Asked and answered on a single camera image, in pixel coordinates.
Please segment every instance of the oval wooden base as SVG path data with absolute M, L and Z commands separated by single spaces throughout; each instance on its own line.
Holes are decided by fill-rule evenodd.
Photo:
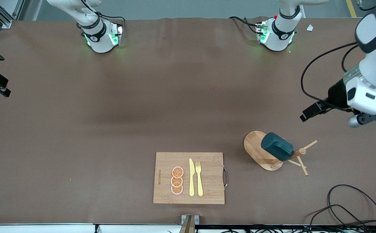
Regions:
M 250 132 L 244 139 L 244 149 L 246 149 L 246 152 L 261 168 L 267 171 L 275 171 L 279 169 L 283 163 L 271 168 L 271 165 L 277 163 L 279 160 L 261 147 L 261 141 L 265 135 L 266 134 L 261 131 Z

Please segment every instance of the wooden peg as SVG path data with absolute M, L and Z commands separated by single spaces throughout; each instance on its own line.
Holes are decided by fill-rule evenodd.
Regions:
M 293 159 L 293 158 L 296 158 L 297 156 L 302 156 L 302 155 L 306 155 L 305 148 L 300 148 L 298 150 L 295 150 L 289 159 Z
M 303 169 L 304 175 L 308 176 L 309 174 L 307 173 L 307 171 L 306 171 L 306 167 L 303 165 L 303 161 L 302 161 L 302 159 L 300 158 L 300 156 L 297 157 L 297 160 L 299 161 L 300 166 L 301 166 L 302 169 Z
M 303 149 L 306 150 L 306 149 L 308 149 L 309 147 L 313 146 L 313 145 L 316 144 L 316 143 L 317 143 L 317 140 L 314 140 L 311 144 L 309 144 L 309 145 L 303 147 Z
M 293 161 L 293 160 L 288 160 L 287 162 L 290 162 L 291 164 L 294 164 L 294 165 L 296 165 L 296 166 L 298 166 L 298 167 L 302 167 L 302 166 L 300 165 L 300 163 L 297 163 L 297 162 L 295 162 L 295 161 Z

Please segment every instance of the metal handle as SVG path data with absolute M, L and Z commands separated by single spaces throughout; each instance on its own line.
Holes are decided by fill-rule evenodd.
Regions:
M 223 165 L 222 168 L 224 169 L 223 172 L 225 171 L 225 185 L 224 185 L 224 190 L 225 190 L 227 188 L 227 185 L 228 185 L 228 171 L 225 168 L 225 165 Z

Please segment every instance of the plastic fork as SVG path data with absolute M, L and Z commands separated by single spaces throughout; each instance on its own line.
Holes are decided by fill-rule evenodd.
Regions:
M 201 182 L 201 163 L 199 161 L 195 162 L 195 171 L 197 172 L 198 180 L 198 196 L 203 196 L 203 183 Z

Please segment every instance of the table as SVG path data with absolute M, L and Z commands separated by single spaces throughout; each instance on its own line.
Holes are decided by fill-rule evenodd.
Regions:
M 199 214 L 203 224 L 303 224 L 336 184 L 376 200 L 376 122 L 349 128 L 351 115 L 337 110 L 299 119 L 314 103 L 300 90 L 303 69 L 353 42 L 358 21 L 302 19 L 283 52 L 231 19 L 127 21 L 124 46 L 106 54 L 75 22 L 14 22 L 0 35 L 12 91 L 0 96 L 0 223 L 173 224 Z M 326 97 L 344 53 L 310 68 L 309 93 Z M 362 58 L 354 50 L 346 67 Z M 303 157 L 309 176 L 289 163 L 260 168 L 243 148 L 254 130 L 295 147 L 318 140 Z M 155 153 L 173 151 L 224 153 L 225 205 L 152 203 Z M 376 218 L 350 189 L 332 202 Z M 327 213 L 315 223 L 337 224 Z

